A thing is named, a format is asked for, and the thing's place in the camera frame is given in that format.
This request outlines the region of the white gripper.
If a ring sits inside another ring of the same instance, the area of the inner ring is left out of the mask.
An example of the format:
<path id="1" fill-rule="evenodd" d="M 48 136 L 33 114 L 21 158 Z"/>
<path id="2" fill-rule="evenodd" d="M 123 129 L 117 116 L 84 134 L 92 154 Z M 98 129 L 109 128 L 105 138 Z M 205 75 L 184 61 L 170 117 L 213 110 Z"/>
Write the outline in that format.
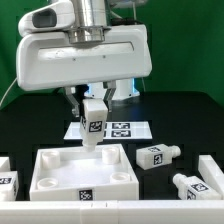
<path id="1" fill-rule="evenodd" d="M 17 82 L 25 91 L 65 88 L 72 114 L 80 116 L 74 87 L 104 82 L 104 102 L 112 111 L 116 82 L 145 77 L 152 70 L 143 25 L 114 26 L 101 43 L 69 42 L 64 32 L 35 33 L 25 36 L 16 53 Z"/>

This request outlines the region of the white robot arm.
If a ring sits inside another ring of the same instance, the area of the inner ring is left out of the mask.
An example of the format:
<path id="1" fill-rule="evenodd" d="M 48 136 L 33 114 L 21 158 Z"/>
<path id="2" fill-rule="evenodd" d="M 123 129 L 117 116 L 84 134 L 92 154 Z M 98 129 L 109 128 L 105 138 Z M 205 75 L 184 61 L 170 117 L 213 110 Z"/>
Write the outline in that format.
<path id="1" fill-rule="evenodd" d="M 124 0 L 51 0 L 19 21 L 22 36 L 16 52 L 16 74 L 26 91 L 63 88 L 80 115 L 73 96 L 89 83 L 102 82 L 111 101 L 116 82 L 145 77 L 152 70 L 143 25 L 110 24 L 110 7 Z"/>

